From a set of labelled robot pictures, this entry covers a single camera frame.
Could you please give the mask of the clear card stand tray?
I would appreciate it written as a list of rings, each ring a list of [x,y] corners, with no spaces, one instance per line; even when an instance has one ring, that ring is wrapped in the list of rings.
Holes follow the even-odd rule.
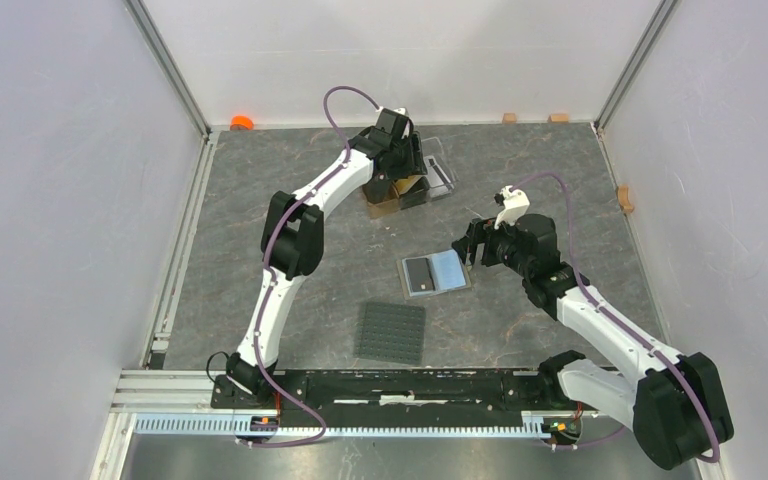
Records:
[[[439,137],[421,141],[429,185],[428,200],[438,201],[454,193],[457,177],[448,165],[445,148]]]

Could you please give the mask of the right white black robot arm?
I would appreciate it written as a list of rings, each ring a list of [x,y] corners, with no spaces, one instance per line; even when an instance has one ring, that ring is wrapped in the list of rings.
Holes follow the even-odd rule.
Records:
[[[540,400],[595,408],[633,433],[662,469],[689,460],[716,463],[734,427],[718,369],[701,352],[685,355],[618,313],[598,289],[561,258],[555,222],[524,214],[513,223],[472,220],[452,247],[465,266],[503,265],[529,301],[593,346],[611,367],[567,351],[539,366]]]

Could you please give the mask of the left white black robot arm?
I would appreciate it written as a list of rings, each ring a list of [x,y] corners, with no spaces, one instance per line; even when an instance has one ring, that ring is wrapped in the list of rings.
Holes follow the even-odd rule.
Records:
[[[349,139],[321,174],[270,199],[261,239],[261,290],[246,334],[226,363],[236,394],[250,407],[262,407],[273,397],[269,375],[281,334],[298,290],[323,258],[328,216],[365,184],[388,187],[426,172],[420,136],[407,111],[380,107],[377,113],[376,123]]]

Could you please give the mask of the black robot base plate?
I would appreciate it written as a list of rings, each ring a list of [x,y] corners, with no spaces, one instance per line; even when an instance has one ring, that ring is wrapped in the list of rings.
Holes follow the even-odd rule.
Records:
[[[523,412],[562,417],[582,405],[553,393],[535,370],[499,368],[398,370],[285,370],[252,395],[217,376],[217,410],[274,410],[280,426],[329,430],[373,428],[515,427]]]

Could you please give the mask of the grey blue card holder wallet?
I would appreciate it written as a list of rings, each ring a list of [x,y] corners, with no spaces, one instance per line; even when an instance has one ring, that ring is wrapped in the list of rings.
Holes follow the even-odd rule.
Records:
[[[404,261],[408,258],[418,257],[427,257],[431,261],[435,290],[427,294],[410,295],[404,272]],[[472,286],[467,268],[460,262],[453,249],[408,258],[397,262],[403,295],[407,300],[468,289]]]

